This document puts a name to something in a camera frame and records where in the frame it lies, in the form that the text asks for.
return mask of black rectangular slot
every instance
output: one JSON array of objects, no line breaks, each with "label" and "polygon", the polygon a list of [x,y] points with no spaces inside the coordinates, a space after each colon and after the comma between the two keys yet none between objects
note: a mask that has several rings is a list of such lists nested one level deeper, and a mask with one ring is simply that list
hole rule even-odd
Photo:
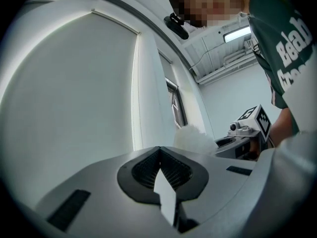
[{"label": "black rectangular slot", "polygon": [[230,166],[226,170],[231,171],[231,172],[235,172],[238,174],[242,174],[245,176],[249,176],[252,172],[251,169],[243,169],[243,168],[239,168],[239,167],[235,167],[235,166]]},{"label": "black rectangular slot", "polygon": [[88,191],[75,190],[47,221],[61,231],[66,231],[89,196],[90,192]]}]

